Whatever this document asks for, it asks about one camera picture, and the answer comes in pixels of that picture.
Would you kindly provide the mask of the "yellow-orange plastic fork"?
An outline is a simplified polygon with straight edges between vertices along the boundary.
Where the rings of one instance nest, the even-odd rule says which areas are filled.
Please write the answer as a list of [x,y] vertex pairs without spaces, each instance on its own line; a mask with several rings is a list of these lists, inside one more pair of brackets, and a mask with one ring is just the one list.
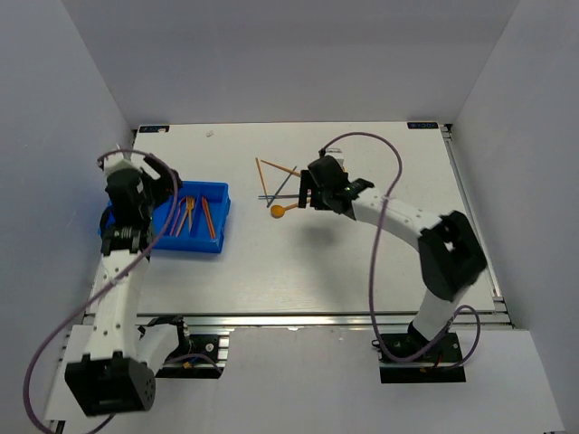
[[175,236],[179,236],[181,234],[183,228],[185,227],[185,224],[187,224],[187,222],[185,220],[185,203],[184,203],[184,209],[183,212],[181,213],[181,220],[177,225]]

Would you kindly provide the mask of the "orange spoon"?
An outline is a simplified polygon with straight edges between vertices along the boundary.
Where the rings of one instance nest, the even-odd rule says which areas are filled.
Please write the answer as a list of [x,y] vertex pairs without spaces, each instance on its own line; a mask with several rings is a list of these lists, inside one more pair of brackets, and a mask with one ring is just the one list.
[[285,215],[286,212],[293,210],[295,208],[298,208],[299,204],[298,203],[293,203],[287,206],[282,206],[279,204],[276,205],[272,205],[270,208],[270,214],[271,217],[274,219],[279,219],[281,217],[283,217]]

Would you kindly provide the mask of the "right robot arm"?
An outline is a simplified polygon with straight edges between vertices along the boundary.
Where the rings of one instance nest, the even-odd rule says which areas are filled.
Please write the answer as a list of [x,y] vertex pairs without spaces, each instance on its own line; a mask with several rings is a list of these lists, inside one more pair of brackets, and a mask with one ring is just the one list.
[[408,347],[415,358],[432,359],[441,350],[438,333],[488,266],[467,216],[459,211],[438,215],[391,199],[363,178],[349,180],[329,155],[300,174],[299,207],[306,206],[371,224],[418,252],[426,290],[408,327]]

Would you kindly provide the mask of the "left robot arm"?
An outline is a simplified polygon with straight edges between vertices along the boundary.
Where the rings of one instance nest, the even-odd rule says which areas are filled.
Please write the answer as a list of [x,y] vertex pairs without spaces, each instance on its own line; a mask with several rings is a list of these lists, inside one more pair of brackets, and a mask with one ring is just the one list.
[[151,154],[143,161],[151,176],[120,151],[102,156],[109,205],[100,219],[100,265],[96,313],[88,343],[78,361],[65,367],[64,379],[88,417],[148,411],[156,396],[156,374],[164,360],[186,358],[191,338],[162,320],[144,333],[136,326],[141,286],[150,252],[160,241],[153,213],[176,204],[178,173]]

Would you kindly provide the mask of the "blue chopstick diagonal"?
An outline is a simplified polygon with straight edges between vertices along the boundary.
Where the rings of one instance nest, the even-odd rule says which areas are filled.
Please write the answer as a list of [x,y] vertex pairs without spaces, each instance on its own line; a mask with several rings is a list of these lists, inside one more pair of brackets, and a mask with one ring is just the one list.
[[277,199],[277,197],[279,196],[279,194],[281,193],[281,191],[283,190],[283,188],[285,187],[285,185],[287,184],[287,182],[291,179],[292,176],[294,176],[294,171],[297,169],[297,167],[295,166],[293,168],[292,171],[289,172],[289,174],[286,176],[286,178],[284,179],[284,181],[280,184],[280,186],[278,187],[278,189],[275,191],[275,193],[273,194],[273,196],[268,200],[266,207],[269,209],[273,202]]

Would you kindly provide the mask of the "orange chopstick top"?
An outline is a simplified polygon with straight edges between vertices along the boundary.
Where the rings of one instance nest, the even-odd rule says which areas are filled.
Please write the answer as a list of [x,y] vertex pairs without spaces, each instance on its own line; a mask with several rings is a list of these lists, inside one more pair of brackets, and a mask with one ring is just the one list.
[[282,166],[282,165],[278,165],[278,164],[275,164],[275,163],[272,163],[272,162],[269,162],[269,161],[266,161],[266,160],[263,160],[263,159],[261,159],[260,161],[261,161],[262,163],[264,163],[265,165],[268,165],[268,166],[274,167],[274,168],[276,168],[276,169],[279,169],[279,170],[281,170],[282,172],[287,173],[287,174],[289,174],[289,175],[294,175],[294,176],[297,176],[297,177],[300,177],[300,176],[301,176],[300,172],[298,172],[297,169],[290,169],[290,168],[288,168],[288,167],[285,167],[285,166]]

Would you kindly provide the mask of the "orange chopstick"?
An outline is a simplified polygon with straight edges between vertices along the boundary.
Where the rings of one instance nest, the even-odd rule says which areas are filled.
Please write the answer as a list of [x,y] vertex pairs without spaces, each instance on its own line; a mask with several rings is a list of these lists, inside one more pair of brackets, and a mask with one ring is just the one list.
[[261,187],[262,187],[263,194],[265,196],[265,200],[266,200],[266,204],[267,204],[269,201],[268,189],[267,189],[267,185],[265,182],[265,178],[263,176],[263,172],[262,172],[262,168],[261,168],[261,161],[258,157],[255,157],[255,163],[257,166],[257,171],[258,171],[258,174],[260,177]]
[[287,174],[289,174],[289,175],[294,175],[294,176],[297,176],[297,177],[300,177],[300,176],[301,176],[300,172],[298,172],[297,169],[290,169],[290,168],[288,168],[288,167],[285,167],[285,166],[282,166],[282,165],[278,165],[278,164],[275,164],[275,163],[272,163],[272,162],[269,162],[269,161],[266,161],[266,160],[263,160],[263,159],[261,159],[260,161],[261,161],[262,163],[264,163],[265,165],[268,165],[268,166],[274,167],[274,168],[276,168],[276,169],[279,169],[279,170],[281,170],[282,172],[287,173]]

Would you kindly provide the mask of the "left black corner label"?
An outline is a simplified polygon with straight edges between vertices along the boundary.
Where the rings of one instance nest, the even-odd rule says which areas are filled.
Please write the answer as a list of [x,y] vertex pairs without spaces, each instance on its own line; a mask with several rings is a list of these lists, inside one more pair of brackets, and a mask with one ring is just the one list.
[[170,129],[169,125],[162,126],[140,126],[138,129],[139,134],[158,134],[166,133]]

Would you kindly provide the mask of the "black corner label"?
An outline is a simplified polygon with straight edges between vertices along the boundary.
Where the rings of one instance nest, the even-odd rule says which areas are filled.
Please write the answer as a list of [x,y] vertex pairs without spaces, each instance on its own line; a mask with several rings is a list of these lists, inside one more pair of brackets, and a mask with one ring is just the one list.
[[162,126],[140,126],[138,129],[139,134],[158,134],[166,133],[170,129],[169,125]]
[[406,123],[409,129],[438,129],[439,124],[437,122],[416,122],[409,121]]

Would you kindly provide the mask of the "blue chopstick horizontal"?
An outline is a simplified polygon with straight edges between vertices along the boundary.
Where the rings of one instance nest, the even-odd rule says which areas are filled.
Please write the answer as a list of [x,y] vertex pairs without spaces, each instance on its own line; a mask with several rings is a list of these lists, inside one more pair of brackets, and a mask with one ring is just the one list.
[[258,200],[270,200],[270,199],[298,199],[298,194],[277,194],[277,195],[258,195]]

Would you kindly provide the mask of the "orange chopstick left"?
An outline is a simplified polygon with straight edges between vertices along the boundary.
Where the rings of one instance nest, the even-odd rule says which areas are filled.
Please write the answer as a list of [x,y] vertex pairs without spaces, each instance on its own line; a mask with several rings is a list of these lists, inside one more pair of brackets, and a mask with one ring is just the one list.
[[255,157],[255,163],[257,166],[257,171],[258,171],[258,174],[260,177],[261,187],[262,187],[263,194],[265,196],[265,200],[266,200],[266,204],[267,204],[269,201],[268,189],[267,189],[267,185],[265,182],[265,178],[263,176],[263,172],[262,172],[262,168],[261,168],[261,161],[258,157]]

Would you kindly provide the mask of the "blue plastic divided bin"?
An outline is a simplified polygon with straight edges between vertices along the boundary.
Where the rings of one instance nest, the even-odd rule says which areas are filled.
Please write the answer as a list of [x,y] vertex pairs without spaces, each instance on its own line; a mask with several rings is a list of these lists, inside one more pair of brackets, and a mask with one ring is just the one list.
[[[192,230],[187,224],[179,236],[169,236],[176,214],[176,205],[182,197],[195,198]],[[137,254],[153,239],[158,239],[156,250],[219,253],[224,242],[224,228],[231,205],[229,188],[224,183],[183,181],[179,191],[153,211],[152,220],[141,226],[120,226],[112,218],[110,202],[101,215],[99,234],[100,252],[108,256],[114,250]]]

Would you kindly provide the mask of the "right black corner label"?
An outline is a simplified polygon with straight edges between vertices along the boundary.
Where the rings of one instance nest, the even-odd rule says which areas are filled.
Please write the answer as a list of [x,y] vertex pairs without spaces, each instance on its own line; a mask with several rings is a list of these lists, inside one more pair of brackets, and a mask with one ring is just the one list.
[[437,122],[416,122],[409,121],[406,123],[409,129],[438,129],[439,124]]

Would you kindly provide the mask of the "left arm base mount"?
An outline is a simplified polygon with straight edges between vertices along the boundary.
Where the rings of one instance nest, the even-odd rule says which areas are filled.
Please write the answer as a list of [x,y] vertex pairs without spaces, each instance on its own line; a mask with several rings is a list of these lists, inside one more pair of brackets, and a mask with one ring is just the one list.
[[156,371],[158,379],[219,379],[220,336],[192,334],[183,316],[158,316],[138,326],[138,343],[149,348],[162,360]]

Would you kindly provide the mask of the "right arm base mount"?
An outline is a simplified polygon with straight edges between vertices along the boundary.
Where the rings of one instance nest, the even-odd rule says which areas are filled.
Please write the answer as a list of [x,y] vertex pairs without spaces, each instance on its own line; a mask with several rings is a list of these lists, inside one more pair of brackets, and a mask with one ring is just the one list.
[[382,384],[466,382],[464,368],[454,367],[462,360],[459,339],[455,333],[448,333],[428,353],[407,363],[398,363],[388,358],[376,339],[372,341],[372,346],[378,352]]

